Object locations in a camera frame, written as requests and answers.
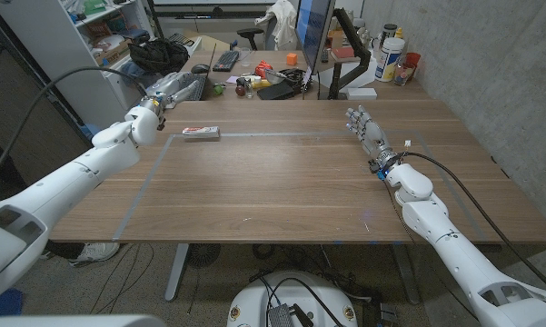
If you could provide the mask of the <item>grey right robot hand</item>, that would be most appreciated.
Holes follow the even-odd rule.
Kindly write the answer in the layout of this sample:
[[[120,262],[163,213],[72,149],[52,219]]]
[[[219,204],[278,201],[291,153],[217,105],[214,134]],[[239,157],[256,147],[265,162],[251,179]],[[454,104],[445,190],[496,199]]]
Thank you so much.
[[[399,162],[386,134],[362,105],[357,109],[348,108],[345,115],[349,119],[347,128],[357,135],[363,150],[370,156],[372,173],[386,175]]]

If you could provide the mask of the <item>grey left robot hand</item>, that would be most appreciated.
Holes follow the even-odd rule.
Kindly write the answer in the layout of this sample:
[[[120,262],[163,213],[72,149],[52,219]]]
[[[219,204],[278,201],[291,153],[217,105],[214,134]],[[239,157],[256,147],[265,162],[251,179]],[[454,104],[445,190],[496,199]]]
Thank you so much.
[[[170,73],[146,88],[146,97],[153,98],[164,108],[174,108],[183,101],[199,101],[207,77],[190,72]]]

